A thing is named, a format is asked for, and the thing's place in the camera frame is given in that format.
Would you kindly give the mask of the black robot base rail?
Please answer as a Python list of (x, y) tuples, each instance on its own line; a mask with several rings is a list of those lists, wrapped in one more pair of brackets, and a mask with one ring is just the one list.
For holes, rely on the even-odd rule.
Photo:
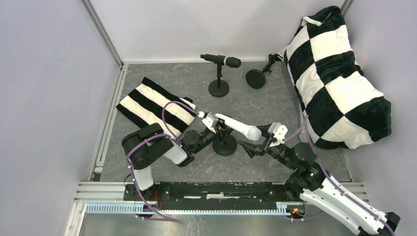
[(141, 197), (158, 210), (273, 210), (277, 203), (293, 204), (289, 212), (306, 210), (298, 194), (274, 182), (160, 182), (141, 193), (125, 185), (125, 201)]

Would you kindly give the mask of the white tube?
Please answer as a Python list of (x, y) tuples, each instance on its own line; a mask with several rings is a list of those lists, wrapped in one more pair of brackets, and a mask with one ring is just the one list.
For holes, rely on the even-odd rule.
[(256, 126), (247, 125), (224, 114), (215, 114), (215, 116), (222, 120), (226, 126), (241, 133), (248, 140), (258, 141), (262, 136), (261, 130)]

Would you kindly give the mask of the black mic stand with clip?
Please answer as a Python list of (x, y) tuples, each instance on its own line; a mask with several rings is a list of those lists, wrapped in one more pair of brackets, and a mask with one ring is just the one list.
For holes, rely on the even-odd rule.
[(229, 84), (222, 80), (222, 66), (217, 65), (217, 79), (209, 84), (208, 91), (214, 97), (224, 97), (229, 92)]

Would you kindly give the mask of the black mic stand ring holder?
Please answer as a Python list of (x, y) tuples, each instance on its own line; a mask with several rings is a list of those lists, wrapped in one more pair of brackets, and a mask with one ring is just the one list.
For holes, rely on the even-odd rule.
[(237, 141), (232, 135), (233, 129), (224, 125), (217, 124), (215, 127), (216, 140), (213, 141), (212, 147), (215, 153), (221, 156), (228, 156), (237, 150)]

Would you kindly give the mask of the grey tube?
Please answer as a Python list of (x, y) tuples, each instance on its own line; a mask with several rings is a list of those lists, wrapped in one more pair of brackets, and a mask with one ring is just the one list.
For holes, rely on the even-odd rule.
[(299, 141), (302, 143), (309, 142), (309, 135), (307, 134), (306, 129), (302, 129), (298, 135)]

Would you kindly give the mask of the black handheld microphone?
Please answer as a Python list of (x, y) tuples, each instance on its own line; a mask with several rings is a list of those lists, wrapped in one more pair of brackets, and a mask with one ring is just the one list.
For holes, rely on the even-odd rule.
[(205, 61), (213, 62), (216, 65), (228, 66), (230, 68), (239, 68), (241, 66), (241, 60), (235, 57), (226, 57), (221, 55), (212, 55), (212, 54), (201, 54), (201, 59)]

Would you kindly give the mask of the black white striped towel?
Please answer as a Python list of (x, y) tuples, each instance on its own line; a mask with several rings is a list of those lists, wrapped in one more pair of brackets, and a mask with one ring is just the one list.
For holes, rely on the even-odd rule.
[(141, 84), (123, 98), (116, 109), (139, 128), (158, 123), (166, 134), (178, 137), (196, 117), (195, 113), (178, 102), (192, 110), (196, 109), (192, 99), (171, 94), (144, 77)]

